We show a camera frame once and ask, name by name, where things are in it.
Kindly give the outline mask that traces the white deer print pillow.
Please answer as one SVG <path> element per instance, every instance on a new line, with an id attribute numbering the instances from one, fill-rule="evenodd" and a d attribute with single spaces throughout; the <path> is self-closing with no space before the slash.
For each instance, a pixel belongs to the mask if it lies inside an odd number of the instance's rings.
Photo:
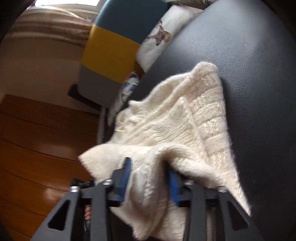
<path id="1" fill-rule="evenodd" d="M 201 12 L 201 9 L 184 5 L 169 8 L 137 51 L 136 61 L 144 72 L 151 68 L 177 34 Z"/>

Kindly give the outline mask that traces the cream knitted sweater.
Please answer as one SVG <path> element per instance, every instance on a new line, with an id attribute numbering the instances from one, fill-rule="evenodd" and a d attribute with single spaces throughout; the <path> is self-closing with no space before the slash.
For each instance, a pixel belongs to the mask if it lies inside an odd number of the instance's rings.
<path id="1" fill-rule="evenodd" d="M 100 182 L 132 159 L 121 207 L 112 212 L 137 240 L 182 240 L 187 211 L 178 208 L 165 184 L 164 163 L 207 188 L 226 186 L 246 212 L 250 205 L 240 185 L 226 121 L 218 69 L 198 63 L 190 72 L 158 84 L 142 101 L 130 101 L 116 118 L 105 144 L 79 156 Z"/>

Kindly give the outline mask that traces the beige striped curtain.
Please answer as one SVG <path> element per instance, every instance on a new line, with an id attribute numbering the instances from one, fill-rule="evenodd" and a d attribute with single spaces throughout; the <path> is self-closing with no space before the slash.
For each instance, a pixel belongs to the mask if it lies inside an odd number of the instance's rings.
<path id="1" fill-rule="evenodd" d="M 6 39 L 48 39 L 84 48 L 98 13 L 84 9 L 32 7 L 12 24 Z"/>

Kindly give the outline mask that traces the blue white patterned cloth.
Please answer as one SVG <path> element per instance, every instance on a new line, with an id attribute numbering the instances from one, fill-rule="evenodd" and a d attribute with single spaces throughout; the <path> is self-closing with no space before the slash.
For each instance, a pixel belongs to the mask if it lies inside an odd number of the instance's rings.
<path id="1" fill-rule="evenodd" d="M 103 142 L 104 134 L 107 132 L 107 128 L 111 127 L 114 122 L 116 115 L 120 112 L 123 105 L 126 103 L 129 96 L 132 94 L 134 89 L 139 83 L 139 77 L 136 72 L 131 72 L 130 75 L 125 79 L 122 84 L 118 95 L 112 104 L 111 108 L 107 109 L 105 107 L 101 108 L 98 123 L 98 133 L 97 133 L 97 144 Z"/>

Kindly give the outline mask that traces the blue yellow grey chair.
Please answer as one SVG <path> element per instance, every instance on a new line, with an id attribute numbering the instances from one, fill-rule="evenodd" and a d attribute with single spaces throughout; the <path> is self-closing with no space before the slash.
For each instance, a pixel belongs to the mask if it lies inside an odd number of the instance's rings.
<path id="1" fill-rule="evenodd" d="M 85 45 L 78 82 L 68 95 L 95 110 L 110 108 L 134 71 L 140 44 L 168 9 L 164 1 L 105 1 Z"/>

